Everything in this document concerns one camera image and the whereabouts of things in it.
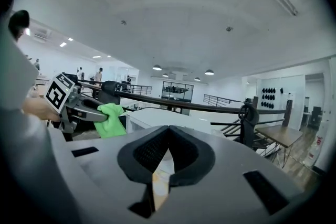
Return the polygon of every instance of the human hand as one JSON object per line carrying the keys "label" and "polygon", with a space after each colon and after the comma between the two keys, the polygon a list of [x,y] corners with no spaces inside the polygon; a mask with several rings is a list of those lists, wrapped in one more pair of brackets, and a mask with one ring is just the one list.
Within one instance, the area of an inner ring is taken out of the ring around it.
{"label": "human hand", "polygon": [[40,120],[60,121],[57,111],[43,98],[27,98],[22,108],[25,113],[38,116]]}

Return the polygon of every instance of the black chair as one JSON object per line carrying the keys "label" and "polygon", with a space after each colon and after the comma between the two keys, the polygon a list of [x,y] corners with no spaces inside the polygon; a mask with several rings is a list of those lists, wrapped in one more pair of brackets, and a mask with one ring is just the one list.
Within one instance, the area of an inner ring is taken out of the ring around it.
{"label": "black chair", "polygon": [[321,123],[321,117],[319,117],[320,115],[322,115],[322,109],[319,106],[314,106],[313,111],[311,112],[308,127],[318,130]]}

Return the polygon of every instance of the wooden table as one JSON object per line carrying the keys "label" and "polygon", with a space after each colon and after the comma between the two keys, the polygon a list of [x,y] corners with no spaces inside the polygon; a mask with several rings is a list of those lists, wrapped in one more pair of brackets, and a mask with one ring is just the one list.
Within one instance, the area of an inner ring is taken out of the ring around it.
{"label": "wooden table", "polygon": [[297,131],[295,129],[289,128],[289,127],[285,127],[282,125],[276,125],[276,126],[270,126],[270,127],[262,127],[262,128],[256,128],[256,131],[259,132],[260,134],[264,135],[265,137],[271,139],[272,141],[274,141],[276,143],[276,146],[274,147],[274,149],[277,148],[278,145],[281,145],[284,147],[284,159],[283,159],[283,164],[282,167],[285,166],[286,164],[286,150],[287,148],[290,147],[289,153],[288,153],[288,157],[290,154],[290,151],[292,149],[292,146],[294,144],[294,142],[299,139],[302,135],[302,132]]}

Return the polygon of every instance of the air conditioner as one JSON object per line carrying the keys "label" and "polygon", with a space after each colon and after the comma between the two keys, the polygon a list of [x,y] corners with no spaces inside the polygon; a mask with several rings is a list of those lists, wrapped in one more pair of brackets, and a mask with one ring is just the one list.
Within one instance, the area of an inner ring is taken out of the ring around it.
{"label": "air conditioner", "polygon": [[50,34],[51,34],[51,30],[49,29],[43,29],[43,28],[37,29],[34,32],[34,40],[40,43],[45,43],[48,40],[48,37],[50,36]]}

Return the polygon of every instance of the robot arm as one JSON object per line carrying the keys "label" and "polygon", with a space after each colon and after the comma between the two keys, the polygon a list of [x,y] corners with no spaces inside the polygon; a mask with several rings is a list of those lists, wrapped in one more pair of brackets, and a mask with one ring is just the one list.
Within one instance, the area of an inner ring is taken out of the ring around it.
{"label": "robot arm", "polygon": [[81,85],[74,74],[56,75],[49,84],[45,98],[59,113],[59,129],[63,133],[74,133],[81,121],[103,122],[108,117],[97,110],[103,103],[81,95]]}

